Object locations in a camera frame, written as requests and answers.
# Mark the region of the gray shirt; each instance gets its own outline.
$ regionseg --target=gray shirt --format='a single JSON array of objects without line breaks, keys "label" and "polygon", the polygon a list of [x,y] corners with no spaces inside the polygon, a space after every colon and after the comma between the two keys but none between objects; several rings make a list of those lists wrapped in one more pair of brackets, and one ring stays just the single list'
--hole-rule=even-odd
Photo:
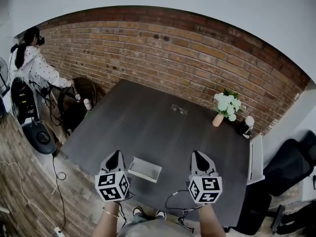
[{"label": "gray shirt", "polygon": [[184,227],[166,220],[151,220],[126,226],[118,233],[118,237],[192,237]]}]

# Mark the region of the brick wall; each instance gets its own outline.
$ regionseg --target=brick wall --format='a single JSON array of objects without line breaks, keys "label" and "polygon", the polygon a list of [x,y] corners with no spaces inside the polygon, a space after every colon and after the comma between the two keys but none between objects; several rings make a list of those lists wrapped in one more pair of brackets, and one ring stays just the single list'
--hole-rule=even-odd
[{"label": "brick wall", "polygon": [[47,61],[67,78],[89,77],[101,95],[121,78],[214,108],[239,93],[255,132],[268,132],[310,78],[261,39],[224,22],[155,7],[107,7],[39,25]]}]

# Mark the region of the bottle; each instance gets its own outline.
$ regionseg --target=bottle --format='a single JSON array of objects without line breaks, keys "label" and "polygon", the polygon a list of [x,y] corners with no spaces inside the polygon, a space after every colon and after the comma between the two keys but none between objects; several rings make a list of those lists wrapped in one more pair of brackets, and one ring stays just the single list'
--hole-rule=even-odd
[{"label": "bottle", "polygon": [[83,101],[85,108],[87,109],[87,111],[90,111],[92,109],[92,105],[89,99],[84,99]]},{"label": "bottle", "polygon": [[248,136],[248,132],[253,128],[255,120],[252,116],[247,116],[240,124],[236,127],[236,132],[244,137]]},{"label": "bottle", "polygon": [[77,103],[81,103],[81,97],[80,97],[80,94],[77,92],[75,86],[73,86],[74,88],[74,92],[75,92],[75,99],[77,101]]}]

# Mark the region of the sneaker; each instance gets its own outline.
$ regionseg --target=sneaker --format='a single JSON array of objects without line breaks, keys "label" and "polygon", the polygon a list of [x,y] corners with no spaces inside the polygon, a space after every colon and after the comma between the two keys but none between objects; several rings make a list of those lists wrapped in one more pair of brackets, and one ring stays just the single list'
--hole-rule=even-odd
[{"label": "sneaker", "polygon": [[157,211],[156,212],[156,216],[155,216],[156,219],[167,219],[167,214],[163,211]]},{"label": "sneaker", "polygon": [[136,214],[139,214],[140,216],[144,215],[144,211],[142,208],[140,208],[139,206],[134,207],[133,208],[133,216],[135,216]]}]

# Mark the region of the white wall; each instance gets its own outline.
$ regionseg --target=white wall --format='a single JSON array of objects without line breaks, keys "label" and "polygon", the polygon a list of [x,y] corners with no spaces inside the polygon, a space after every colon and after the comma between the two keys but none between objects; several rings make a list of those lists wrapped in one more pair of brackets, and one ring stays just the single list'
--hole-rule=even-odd
[{"label": "white wall", "polygon": [[10,49],[13,46],[8,0],[0,0],[0,57],[9,64]]},{"label": "white wall", "polygon": [[316,0],[9,0],[14,35],[88,8],[152,5],[210,16],[242,28],[290,57],[316,81]]},{"label": "white wall", "polygon": [[301,140],[308,130],[316,134],[316,85],[311,82],[281,120],[263,137],[267,165],[287,139]]}]

